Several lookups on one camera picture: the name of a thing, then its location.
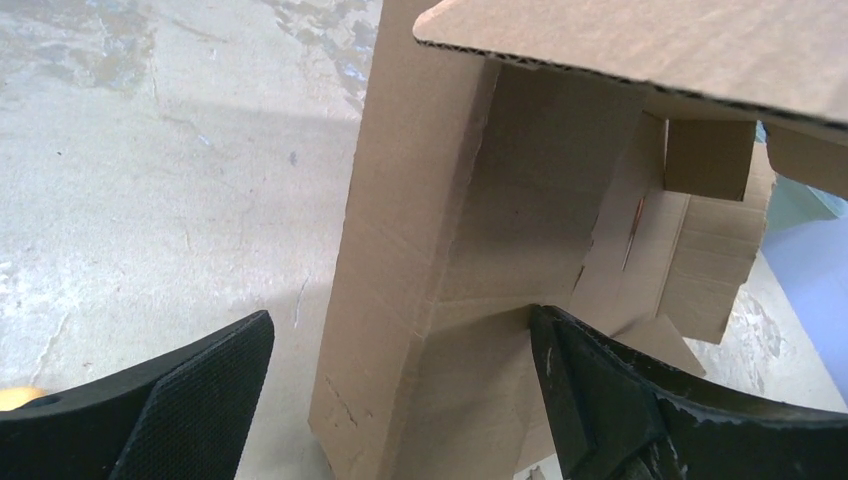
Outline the brown cardboard box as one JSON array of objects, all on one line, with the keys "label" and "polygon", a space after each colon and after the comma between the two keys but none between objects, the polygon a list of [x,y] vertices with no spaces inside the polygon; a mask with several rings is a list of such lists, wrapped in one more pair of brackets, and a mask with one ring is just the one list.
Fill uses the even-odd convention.
[{"label": "brown cardboard box", "polygon": [[309,415],[334,476],[556,455],[535,305],[704,379],[762,123],[847,144],[845,2],[385,2]]}]

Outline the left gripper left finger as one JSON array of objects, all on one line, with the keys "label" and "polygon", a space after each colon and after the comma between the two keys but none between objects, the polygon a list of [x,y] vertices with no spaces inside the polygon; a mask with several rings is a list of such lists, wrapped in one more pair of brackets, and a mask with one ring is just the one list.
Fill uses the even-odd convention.
[{"label": "left gripper left finger", "polygon": [[1,415],[4,479],[232,479],[274,345],[257,311]]}]

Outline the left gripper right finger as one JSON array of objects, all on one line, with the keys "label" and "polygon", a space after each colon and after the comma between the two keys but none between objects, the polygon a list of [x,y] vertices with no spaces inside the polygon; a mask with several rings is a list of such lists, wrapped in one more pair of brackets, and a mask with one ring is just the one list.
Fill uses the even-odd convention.
[{"label": "left gripper right finger", "polygon": [[534,364],[566,479],[843,479],[847,417],[749,395],[530,311]]}]

